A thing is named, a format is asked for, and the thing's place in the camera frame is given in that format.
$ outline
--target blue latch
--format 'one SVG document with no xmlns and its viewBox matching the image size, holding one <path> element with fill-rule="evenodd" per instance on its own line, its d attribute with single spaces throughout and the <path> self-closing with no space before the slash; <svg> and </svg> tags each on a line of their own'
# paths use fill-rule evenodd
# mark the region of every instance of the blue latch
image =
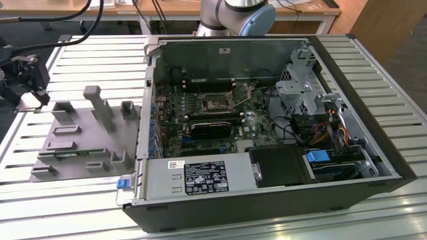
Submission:
<svg viewBox="0 0 427 240">
<path fill-rule="evenodd" d="M 122 178 L 117 181 L 117 189 L 129 189 L 130 188 L 130 179 Z"/>
<path fill-rule="evenodd" d="M 314 150 L 305 154 L 309 163 L 320 163 L 331 161 L 325 150 Z"/>
</svg>

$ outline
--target metal bracket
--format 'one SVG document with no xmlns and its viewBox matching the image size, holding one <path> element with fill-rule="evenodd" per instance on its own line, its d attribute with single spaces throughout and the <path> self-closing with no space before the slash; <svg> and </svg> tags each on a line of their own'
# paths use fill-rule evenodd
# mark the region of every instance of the metal bracket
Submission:
<svg viewBox="0 0 427 240">
<path fill-rule="evenodd" d="M 145 43 L 144 43 L 144 56 L 145 60 L 152 57 L 156 53 L 160 52 L 160 42 L 157 36 L 146 37 Z"/>
</svg>

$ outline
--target white workbench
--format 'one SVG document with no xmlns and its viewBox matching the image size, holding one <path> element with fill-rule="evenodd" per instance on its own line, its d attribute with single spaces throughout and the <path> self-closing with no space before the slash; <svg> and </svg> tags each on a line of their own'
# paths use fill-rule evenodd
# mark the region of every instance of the white workbench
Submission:
<svg viewBox="0 0 427 240">
<path fill-rule="evenodd" d="M 82 98 L 82 90 L 93 84 L 102 89 L 101 97 L 108 99 L 110 106 L 118 105 L 124 99 L 140 105 L 146 67 L 142 63 L 144 39 L 140 35 L 92 36 L 80 45 L 56 48 L 46 63 L 50 74 L 50 103 L 46 109 L 54 101 L 64 100 L 69 100 L 74 108 L 90 106 Z M 417 174 L 415 182 L 391 193 L 371 197 L 345 210 L 148 234 L 116 205 L 118 177 L 28 182 L 53 117 L 50 113 L 18 113 L 0 145 L 0 239 L 424 238 L 425 115 L 356 40 L 323 36 L 320 41 Z"/>
</svg>

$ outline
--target floor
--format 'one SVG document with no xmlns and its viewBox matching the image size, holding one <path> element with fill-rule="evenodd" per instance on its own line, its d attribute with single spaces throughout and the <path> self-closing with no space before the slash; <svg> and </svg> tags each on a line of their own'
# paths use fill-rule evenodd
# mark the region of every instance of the floor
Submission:
<svg viewBox="0 0 427 240">
<path fill-rule="evenodd" d="M 21 23 L 0 25 L 0 36 L 9 45 L 24 47 L 28 45 L 53 43 L 60 35 L 81 35 L 78 23 L 74 21 L 53 22 L 52 30 L 45 31 L 38 23 Z M 172 22 L 168 26 L 173 34 L 189 34 L 197 29 L 194 21 Z M 117 24 L 113 21 L 104 21 L 98 24 L 93 35 L 126 35 L 134 33 L 137 25 Z M 385 70 L 400 84 L 404 91 L 412 97 L 413 101 L 427 112 L 427 17 L 424 17 L 399 47 L 395 56 L 384 65 Z M 38 54 L 42 61 L 46 61 L 52 49 L 41 49 L 30 54 Z M 14 114 L 8 104 L 0 100 L 0 141 L 8 132 L 14 119 Z"/>
</svg>

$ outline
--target warning label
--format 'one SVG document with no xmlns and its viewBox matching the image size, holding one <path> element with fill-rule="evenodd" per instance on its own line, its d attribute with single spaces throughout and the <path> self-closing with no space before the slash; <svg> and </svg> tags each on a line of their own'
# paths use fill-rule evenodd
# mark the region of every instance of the warning label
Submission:
<svg viewBox="0 0 427 240">
<path fill-rule="evenodd" d="M 222 161 L 184 164 L 184 180 L 186 195 L 228 192 Z"/>
</svg>

